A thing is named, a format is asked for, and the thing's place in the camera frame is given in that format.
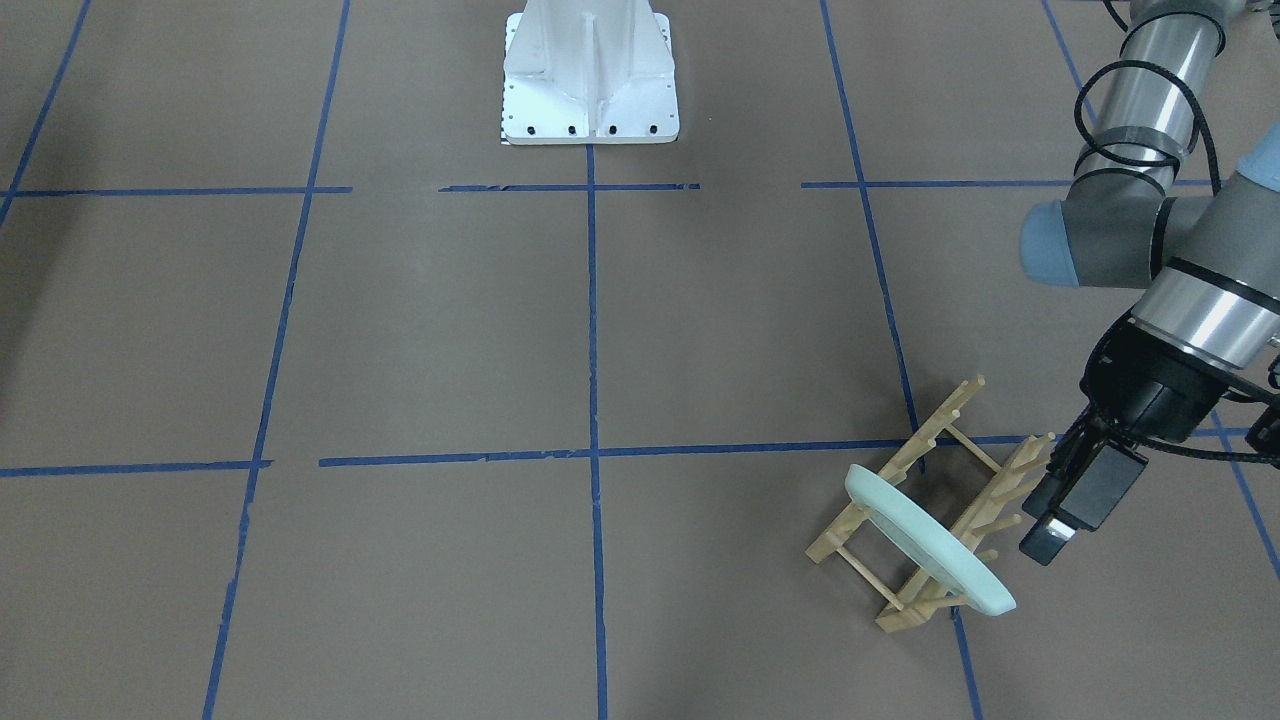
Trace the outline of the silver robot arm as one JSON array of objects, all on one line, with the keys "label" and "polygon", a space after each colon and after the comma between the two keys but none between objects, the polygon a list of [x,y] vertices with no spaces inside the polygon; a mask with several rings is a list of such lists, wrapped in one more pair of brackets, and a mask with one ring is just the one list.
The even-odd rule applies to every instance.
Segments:
[{"label": "silver robot arm", "polygon": [[1111,86],[1083,140],[1065,199],[1023,223],[1025,274],[1043,284],[1134,288],[1140,297],[1101,337],[1082,373],[1085,409],[1059,441],[1023,507],[1020,551],[1051,564],[1100,529],[1147,466],[1147,450],[1193,457],[1187,439],[1222,401],[1262,407],[1245,454],[1277,464],[1277,368],[1261,387],[1242,372],[1277,342],[1277,131],[1229,178],[1199,95],[1243,1],[1134,1]]}]

